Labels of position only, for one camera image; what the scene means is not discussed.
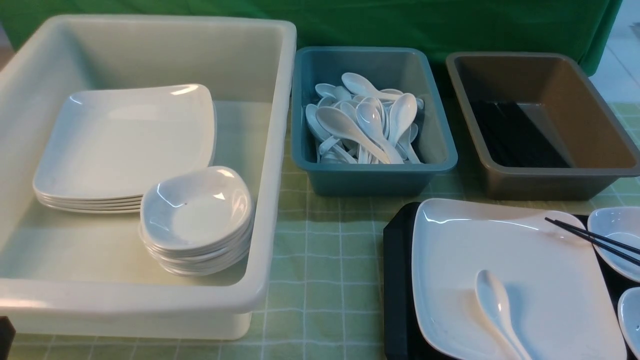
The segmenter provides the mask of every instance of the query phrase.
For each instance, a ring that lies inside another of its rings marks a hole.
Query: stack of bowls
[[[253,204],[231,168],[209,167],[159,183],[142,198],[140,238],[168,272],[202,276],[249,252]]]

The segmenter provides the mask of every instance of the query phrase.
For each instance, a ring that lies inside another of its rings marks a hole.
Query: tiled floor
[[[608,102],[640,102],[638,23],[640,1],[623,0],[598,71],[591,77],[593,84]]]

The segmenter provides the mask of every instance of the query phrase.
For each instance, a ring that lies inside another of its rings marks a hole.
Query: black chopsticks
[[[620,247],[622,249],[625,249],[627,251],[631,251],[634,254],[639,254],[639,255],[640,255],[640,249],[637,249],[637,248],[635,248],[633,246],[627,245],[625,243],[621,243],[621,242],[616,241],[616,240],[609,239],[606,236],[602,236],[602,235],[599,235],[599,234],[596,234],[596,233],[592,233],[591,231],[587,231],[587,230],[581,229],[579,227],[575,227],[575,226],[573,226],[571,224],[567,224],[566,222],[563,222],[563,221],[560,221],[560,220],[552,220],[552,219],[549,219],[547,217],[545,217],[545,220],[550,222],[551,224],[554,224],[554,225],[560,227],[561,229],[564,229],[564,230],[568,231],[569,233],[572,233],[572,234],[574,234],[576,236],[580,236],[581,238],[583,238],[583,239],[587,240],[588,242],[592,243],[593,245],[601,247],[601,248],[605,249],[606,251],[609,251],[610,253],[615,254],[615,255],[623,258],[624,260],[629,261],[630,263],[633,263],[633,264],[635,264],[637,266],[640,266],[640,260],[638,260],[638,259],[636,259],[636,258],[634,258],[632,256],[629,256],[629,255],[625,254],[624,252],[622,252],[622,251],[620,251],[618,249],[614,249],[614,248],[612,248],[612,247],[608,246],[607,244],[602,243],[600,241],[604,241],[606,243],[610,243],[611,245],[615,245],[617,247]]]

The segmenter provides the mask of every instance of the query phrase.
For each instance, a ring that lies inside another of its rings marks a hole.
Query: green tablecloth
[[[453,51],[565,54],[593,74],[621,0],[0,0],[0,21],[20,47],[62,13],[149,13],[289,20],[298,47],[414,47],[448,83]]]

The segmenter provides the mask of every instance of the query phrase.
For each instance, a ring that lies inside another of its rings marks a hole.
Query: teal plastic bin
[[[379,89],[396,88],[424,100],[416,123],[413,148],[425,164],[320,164],[316,141],[307,127],[304,108],[317,103],[317,83],[341,84],[345,72],[369,79]],[[292,85],[291,152],[307,172],[313,190],[322,196],[418,195],[436,174],[458,162],[440,95],[427,57],[396,47],[306,47],[296,53]]]

